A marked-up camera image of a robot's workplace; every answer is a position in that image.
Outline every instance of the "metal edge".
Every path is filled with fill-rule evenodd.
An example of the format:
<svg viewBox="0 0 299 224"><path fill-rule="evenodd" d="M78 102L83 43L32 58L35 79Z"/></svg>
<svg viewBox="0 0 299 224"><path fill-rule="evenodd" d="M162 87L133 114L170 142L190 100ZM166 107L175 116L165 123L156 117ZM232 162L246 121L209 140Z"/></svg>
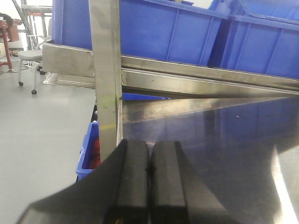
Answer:
<svg viewBox="0 0 299 224"><path fill-rule="evenodd" d="M124 88L128 89L151 90L181 95L186 98L290 97L299 95L298 91L132 69L122 71L122 84Z"/></svg>
<svg viewBox="0 0 299 224"><path fill-rule="evenodd" d="M123 68L157 71L190 77L202 77L219 81L252 84L263 87L273 87L295 91L299 90L299 80L285 77L276 77L219 68L208 68L181 63L161 62L152 59L131 56L122 56L121 64Z"/></svg>

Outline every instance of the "blue plastic bin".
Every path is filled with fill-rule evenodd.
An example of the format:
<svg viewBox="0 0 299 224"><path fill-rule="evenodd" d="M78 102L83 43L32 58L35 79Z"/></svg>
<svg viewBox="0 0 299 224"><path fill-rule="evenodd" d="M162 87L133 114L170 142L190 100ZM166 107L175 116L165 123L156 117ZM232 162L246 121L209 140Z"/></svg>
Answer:
<svg viewBox="0 0 299 224"><path fill-rule="evenodd" d="M53 0L52 39L56 44L92 49L88 0Z"/></svg>
<svg viewBox="0 0 299 224"><path fill-rule="evenodd" d="M246 15L261 19L287 22L299 21L299 0L214 0L209 9L215 10L220 2L226 2L231 15Z"/></svg>
<svg viewBox="0 0 299 224"><path fill-rule="evenodd" d="M209 66L299 78L299 26L231 16L221 25Z"/></svg>
<svg viewBox="0 0 299 224"><path fill-rule="evenodd" d="M53 4L54 43L91 49L88 0ZM227 9L213 11L169 0L120 0L121 52L207 65L221 20L228 14Z"/></svg>
<svg viewBox="0 0 299 224"><path fill-rule="evenodd" d="M92 156L93 141L99 136L99 125L97 122L89 124L87 134L84 137L82 147L80 150L80 158L77 166L78 179L81 180L88 174L90 174L93 169L89 169L89 162Z"/></svg>

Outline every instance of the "white wall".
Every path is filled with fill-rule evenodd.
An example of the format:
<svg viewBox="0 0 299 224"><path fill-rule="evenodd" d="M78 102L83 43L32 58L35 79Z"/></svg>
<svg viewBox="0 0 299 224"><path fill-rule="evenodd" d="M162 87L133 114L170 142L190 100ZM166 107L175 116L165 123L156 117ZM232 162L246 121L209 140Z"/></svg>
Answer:
<svg viewBox="0 0 299 224"><path fill-rule="evenodd" d="M209 8L212 2L212 0L187 0L187 1L194 2L194 6L198 6L201 8Z"/></svg>

